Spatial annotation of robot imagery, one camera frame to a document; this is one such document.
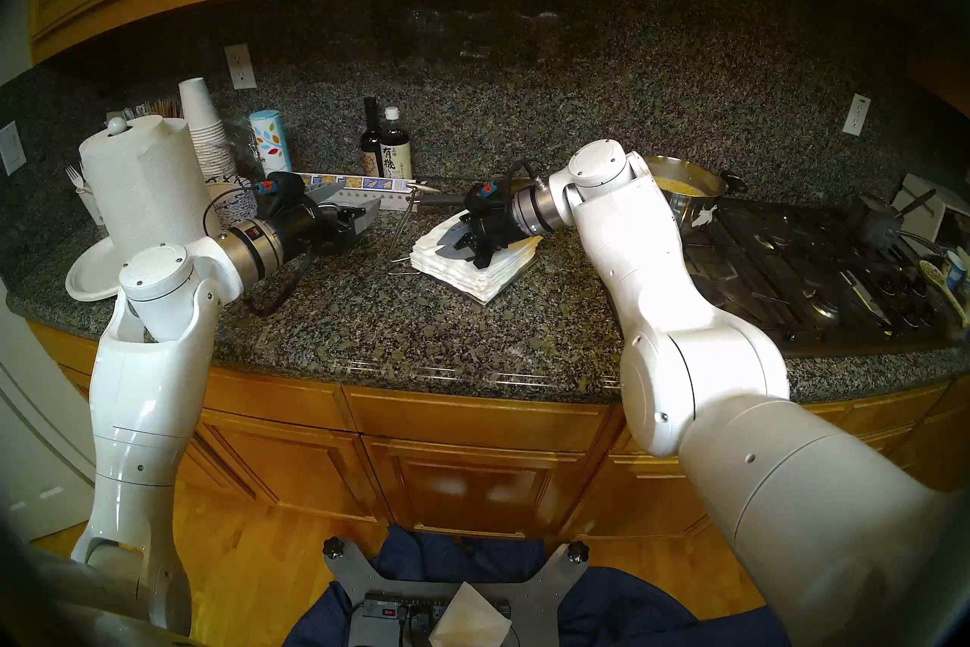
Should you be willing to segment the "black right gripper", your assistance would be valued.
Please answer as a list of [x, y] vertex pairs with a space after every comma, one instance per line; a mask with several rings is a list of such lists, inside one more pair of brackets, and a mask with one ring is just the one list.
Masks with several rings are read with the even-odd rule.
[[503, 245], [523, 239], [504, 198], [465, 198], [468, 215], [457, 220], [438, 241], [436, 255], [473, 255], [476, 269], [487, 269]]

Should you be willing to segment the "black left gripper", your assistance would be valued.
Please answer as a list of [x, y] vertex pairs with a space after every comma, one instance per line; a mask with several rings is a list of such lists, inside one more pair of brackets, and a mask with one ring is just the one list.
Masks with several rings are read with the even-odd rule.
[[307, 197], [316, 204], [288, 205], [277, 213], [277, 237], [284, 258], [296, 258], [310, 247], [335, 238], [362, 235], [380, 212], [378, 198], [348, 198], [345, 185], [320, 183], [311, 185]]

